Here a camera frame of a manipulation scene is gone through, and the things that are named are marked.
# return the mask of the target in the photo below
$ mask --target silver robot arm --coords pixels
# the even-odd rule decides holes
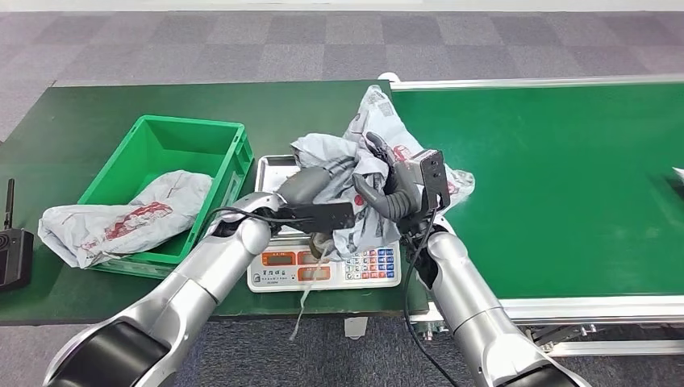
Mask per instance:
[[[303,169],[277,193],[251,193],[233,203],[152,292],[73,337],[48,366],[43,386],[173,385],[202,326],[280,224],[304,232],[353,226],[350,203],[308,204],[329,181],[325,169]]]
[[[235,206],[277,210],[279,201],[273,193],[253,193]],[[152,292],[74,336],[52,359],[43,386],[173,385],[202,326],[271,238],[263,220],[235,214],[224,218],[239,221],[230,235],[211,235],[218,226],[214,223]]]
[[[408,255],[415,257],[416,274],[440,310],[477,386],[589,386],[518,329],[451,226],[444,219],[433,222],[450,200],[442,153],[428,149],[399,160],[378,135],[367,133],[366,138],[375,156],[390,166],[390,176],[384,193],[355,176],[357,192],[397,223]]]
[[[440,310],[478,387],[589,386],[548,357],[508,318],[457,236],[435,232],[427,240],[425,254],[434,263],[436,275],[423,271],[419,279]]]

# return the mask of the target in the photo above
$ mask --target black cable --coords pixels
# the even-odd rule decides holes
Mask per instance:
[[[211,216],[213,214],[216,214],[219,212],[235,212],[237,214],[242,214],[248,218],[259,219],[259,220],[263,220],[264,222],[269,222],[269,223],[292,223],[292,222],[310,219],[310,218],[291,218],[291,219],[270,218],[268,216],[263,216],[263,215],[259,215],[259,214],[254,214],[253,212],[241,210],[240,208],[223,206],[223,207],[216,207],[213,210],[209,211],[209,214],[207,214],[206,217],[204,218],[205,222],[209,218],[211,218]]]
[[[263,216],[259,214],[254,214],[253,212],[245,211],[240,208],[236,207],[230,207],[230,206],[222,206],[222,207],[216,207],[213,210],[209,211],[206,216],[204,217],[204,220],[202,221],[202,225],[199,227],[199,239],[195,243],[199,243],[200,239],[204,236],[204,233],[206,232],[206,225],[211,222],[212,219],[211,217],[214,216],[214,214],[218,214],[219,212],[235,212],[237,214],[242,214],[248,218],[254,218],[254,219],[259,219],[263,220],[264,222],[268,223],[292,223],[292,222],[297,222],[297,221],[302,221],[302,220],[308,220],[310,218],[291,218],[291,219],[280,219],[280,218],[270,218],[268,216]]]
[[[435,222],[435,217],[437,216],[437,210],[432,211],[432,217],[430,217],[430,223],[427,226],[427,230],[425,231],[425,235],[423,238],[420,240],[420,244],[418,245],[418,248],[415,249],[413,258],[411,259],[411,265],[408,267],[407,273],[406,273],[406,281],[404,282],[404,321],[406,322],[407,328],[409,333],[411,333],[411,337],[413,338],[413,341],[415,344],[418,346],[418,349],[427,357],[428,360],[432,363],[432,365],[437,368],[438,371],[442,372],[442,375],[444,375],[445,378],[451,383],[454,387],[458,387],[458,384],[456,383],[453,378],[449,376],[449,374],[442,368],[442,366],[437,363],[437,360],[433,358],[428,351],[425,350],[425,347],[423,344],[420,342],[420,339],[418,338],[418,335],[415,333],[415,330],[413,329],[413,326],[411,325],[411,317],[408,315],[408,283],[411,281],[411,274],[413,273],[413,268],[415,267],[415,262],[418,261],[419,254],[423,248],[425,248],[425,243],[428,241],[428,236],[430,236],[430,230],[432,229],[432,224]]]

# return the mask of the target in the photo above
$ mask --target green plastic crate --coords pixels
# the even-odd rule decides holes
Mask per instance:
[[[241,123],[144,115],[123,138],[78,204],[128,204],[160,175],[183,169],[214,178],[194,225],[148,252],[96,270],[163,278],[190,252],[206,214],[240,194],[254,155]]]

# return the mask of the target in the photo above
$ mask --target black device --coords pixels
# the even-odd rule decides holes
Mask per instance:
[[[0,231],[0,292],[17,289],[31,280],[33,234],[12,228],[15,179],[7,183],[5,227]]]

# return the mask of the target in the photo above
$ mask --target gray carpet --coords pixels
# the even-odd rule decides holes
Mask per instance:
[[[195,380],[207,387],[450,385],[420,353],[400,318],[371,318],[366,337],[359,340],[344,337],[341,320],[310,318],[303,320],[299,335],[290,342],[287,338],[293,326],[290,320],[210,323],[201,343],[201,367]],[[620,333],[637,339],[664,338],[661,330],[644,333],[628,329]],[[474,385],[448,334],[435,335],[433,341],[424,343],[460,385]],[[559,361],[582,374],[594,387],[679,386],[684,381],[684,356]]]
[[[405,81],[682,73],[684,15],[0,13],[0,143],[52,84],[358,79],[385,71]],[[178,385],[446,385],[396,318],[372,319],[359,341],[344,339],[341,320],[321,318],[305,320],[291,343],[293,325],[209,324]],[[0,327],[0,385],[38,385],[77,330]],[[445,335],[427,347],[470,385]],[[684,385],[679,356],[563,361],[597,386]]]

